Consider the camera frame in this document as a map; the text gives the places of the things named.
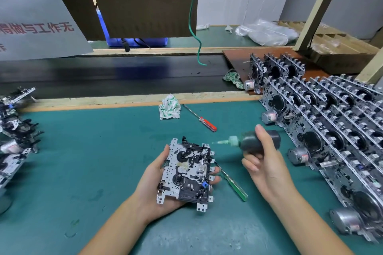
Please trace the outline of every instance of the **conveyor belt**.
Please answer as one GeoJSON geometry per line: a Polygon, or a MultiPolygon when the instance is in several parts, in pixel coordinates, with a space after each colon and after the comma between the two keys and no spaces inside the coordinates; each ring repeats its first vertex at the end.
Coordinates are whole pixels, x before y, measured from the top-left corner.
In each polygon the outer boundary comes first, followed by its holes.
{"type": "Polygon", "coordinates": [[[236,91],[223,55],[58,58],[0,62],[0,93],[36,86],[36,98],[236,91]]]}

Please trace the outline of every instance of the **green wire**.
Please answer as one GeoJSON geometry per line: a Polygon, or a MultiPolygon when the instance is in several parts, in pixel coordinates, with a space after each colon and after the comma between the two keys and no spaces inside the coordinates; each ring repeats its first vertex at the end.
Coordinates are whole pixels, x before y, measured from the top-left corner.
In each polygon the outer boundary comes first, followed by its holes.
{"type": "Polygon", "coordinates": [[[194,38],[199,42],[199,48],[198,48],[198,52],[197,52],[197,61],[198,61],[198,64],[200,65],[203,65],[203,66],[207,66],[206,64],[203,64],[199,61],[199,52],[201,51],[201,47],[202,47],[202,42],[201,40],[194,34],[193,30],[192,30],[192,11],[193,11],[193,3],[194,3],[194,0],[191,0],[191,4],[190,4],[190,11],[189,11],[189,30],[190,30],[190,33],[192,36],[194,36],[194,38]]]}

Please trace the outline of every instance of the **green-handled screwdriver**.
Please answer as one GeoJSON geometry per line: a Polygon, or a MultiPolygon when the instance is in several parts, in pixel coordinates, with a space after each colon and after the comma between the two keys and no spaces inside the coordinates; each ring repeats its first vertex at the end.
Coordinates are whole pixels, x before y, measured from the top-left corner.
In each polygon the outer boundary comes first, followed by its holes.
{"type": "Polygon", "coordinates": [[[228,174],[220,167],[220,165],[215,161],[215,164],[221,169],[225,179],[229,182],[231,187],[236,191],[236,193],[241,197],[243,201],[247,201],[247,198],[249,197],[247,193],[245,193],[244,190],[233,180],[231,177],[228,176],[228,174]]]}

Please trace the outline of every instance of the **red-handled screwdriver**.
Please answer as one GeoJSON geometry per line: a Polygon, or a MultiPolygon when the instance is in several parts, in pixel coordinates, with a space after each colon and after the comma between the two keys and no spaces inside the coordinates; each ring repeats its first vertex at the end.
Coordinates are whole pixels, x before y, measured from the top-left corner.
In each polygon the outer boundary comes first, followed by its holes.
{"type": "Polygon", "coordinates": [[[204,119],[203,117],[199,117],[196,113],[194,113],[193,111],[191,111],[185,104],[182,104],[187,110],[189,110],[190,112],[192,112],[195,116],[197,116],[199,118],[199,120],[202,122],[202,124],[204,124],[207,128],[209,128],[211,131],[213,132],[216,132],[217,131],[217,127],[215,127],[213,124],[211,124],[210,122],[208,122],[208,120],[204,119]]]}

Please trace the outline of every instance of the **screwdriver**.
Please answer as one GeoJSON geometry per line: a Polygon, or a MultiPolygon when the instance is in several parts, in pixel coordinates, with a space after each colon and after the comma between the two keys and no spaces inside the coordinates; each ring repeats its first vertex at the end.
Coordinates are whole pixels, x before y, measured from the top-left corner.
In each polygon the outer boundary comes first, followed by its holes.
{"type": "Polygon", "coordinates": [[[222,167],[219,166],[217,163],[217,160],[215,161],[215,164],[221,169],[225,179],[229,182],[231,187],[236,191],[236,193],[241,197],[241,199],[246,202],[247,198],[249,197],[247,193],[245,193],[244,190],[231,178],[228,176],[228,174],[222,169],[222,167]]]}
{"type": "Polygon", "coordinates": [[[202,122],[202,124],[204,124],[207,128],[209,128],[211,131],[213,132],[216,132],[217,131],[217,127],[215,127],[213,124],[211,124],[210,122],[208,122],[208,120],[205,120],[203,117],[199,117],[196,113],[194,113],[193,111],[191,111],[185,104],[182,104],[187,110],[189,110],[190,112],[192,112],[195,116],[197,116],[199,118],[199,120],[202,122]]]}

